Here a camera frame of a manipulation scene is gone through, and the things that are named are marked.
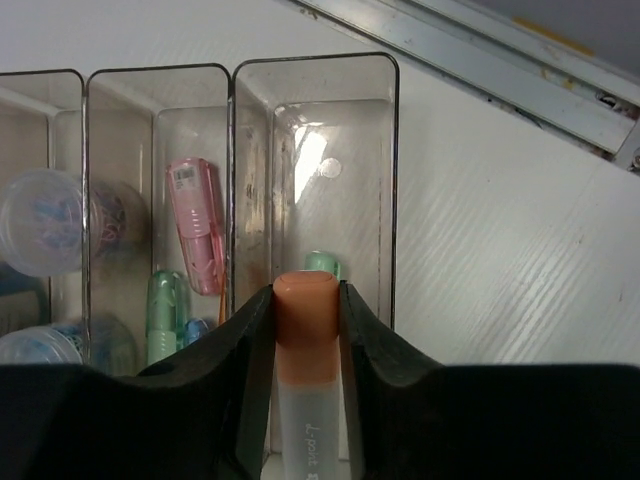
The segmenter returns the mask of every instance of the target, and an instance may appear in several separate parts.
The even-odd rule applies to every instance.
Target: metal frame
[[[623,168],[632,160],[625,141],[640,146],[630,136],[640,81],[551,39],[453,0],[293,1],[603,150]]]

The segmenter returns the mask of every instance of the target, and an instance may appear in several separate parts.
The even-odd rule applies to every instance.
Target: pen
[[[167,183],[189,284],[200,295],[218,295],[225,263],[218,169],[202,158],[176,160]]]
[[[147,365],[182,348],[188,305],[187,288],[178,273],[160,270],[151,276],[147,289]]]
[[[273,285],[286,480],[337,478],[338,287],[321,271],[286,273]]]

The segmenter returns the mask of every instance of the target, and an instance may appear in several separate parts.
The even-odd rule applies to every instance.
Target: green cap
[[[338,262],[333,256],[325,252],[314,251],[307,255],[304,261],[305,270],[320,270],[322,272],[329,272],[340,280],[340,262]]]
[[[147,363],[158,362],[180,350],[189,316],[187,284],[177,272],[160,270],[147,290]]]

